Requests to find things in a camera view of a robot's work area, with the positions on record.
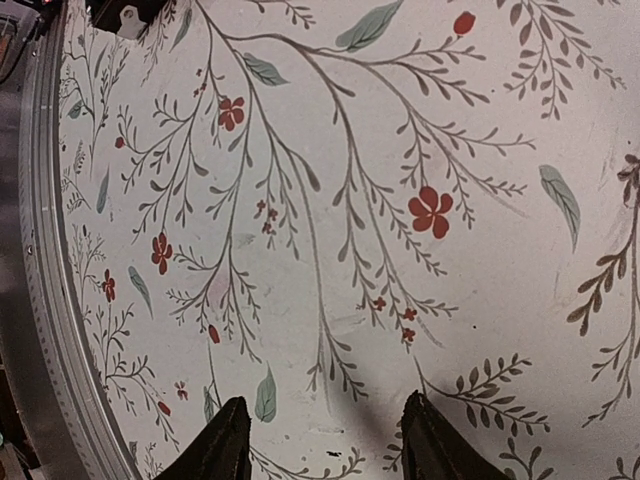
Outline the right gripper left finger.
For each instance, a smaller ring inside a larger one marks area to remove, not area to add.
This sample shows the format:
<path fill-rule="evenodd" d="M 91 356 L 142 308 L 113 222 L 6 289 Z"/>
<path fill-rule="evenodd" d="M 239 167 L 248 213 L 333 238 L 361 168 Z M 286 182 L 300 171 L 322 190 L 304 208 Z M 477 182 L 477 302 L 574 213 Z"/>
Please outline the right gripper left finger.
<path fill-rule="evenodd" d="M 251 419 L 246 400 L 230 398 L 158 480 L 249 480 Z"/>

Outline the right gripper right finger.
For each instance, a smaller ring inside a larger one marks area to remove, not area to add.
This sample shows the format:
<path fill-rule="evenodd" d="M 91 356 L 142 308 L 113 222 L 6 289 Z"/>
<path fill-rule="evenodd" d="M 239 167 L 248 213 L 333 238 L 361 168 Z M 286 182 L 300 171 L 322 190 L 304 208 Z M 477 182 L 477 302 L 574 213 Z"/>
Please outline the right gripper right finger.
<path fill-rule="evenodd" d="M 505 480 L 418 390 L 405 402 L 401 462 L 405 480 Z"/>

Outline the black poker set case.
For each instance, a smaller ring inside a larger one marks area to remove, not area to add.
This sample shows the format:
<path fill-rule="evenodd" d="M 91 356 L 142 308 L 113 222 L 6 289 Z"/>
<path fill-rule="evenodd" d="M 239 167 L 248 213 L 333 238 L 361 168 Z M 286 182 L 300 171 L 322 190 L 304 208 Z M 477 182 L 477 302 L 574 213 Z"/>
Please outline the black poker set case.
<path fill-rule="evenodd" d="M 85 8 L 95 28 L 137 40 L 167 4 L 167 0 L 86 0 Z"/>

